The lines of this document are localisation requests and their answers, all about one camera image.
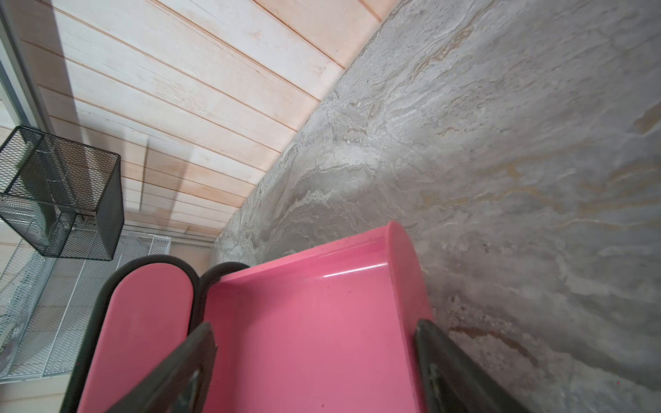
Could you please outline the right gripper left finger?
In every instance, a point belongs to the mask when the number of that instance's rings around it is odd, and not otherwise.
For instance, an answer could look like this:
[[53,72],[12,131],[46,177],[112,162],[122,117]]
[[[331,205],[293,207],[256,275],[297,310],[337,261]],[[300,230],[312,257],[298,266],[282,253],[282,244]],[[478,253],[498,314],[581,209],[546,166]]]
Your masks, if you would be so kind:
[[204,409],[217,345],[210,323],[196,327],[165,360],[110,412],[201,412]]

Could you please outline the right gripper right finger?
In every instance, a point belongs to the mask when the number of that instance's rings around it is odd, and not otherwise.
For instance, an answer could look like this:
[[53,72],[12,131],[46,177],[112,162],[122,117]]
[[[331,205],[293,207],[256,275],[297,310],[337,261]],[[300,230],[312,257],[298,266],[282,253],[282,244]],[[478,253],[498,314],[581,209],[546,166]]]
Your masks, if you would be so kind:
[[526,412],[432,321],[420,319],[414,336],[428,412]]

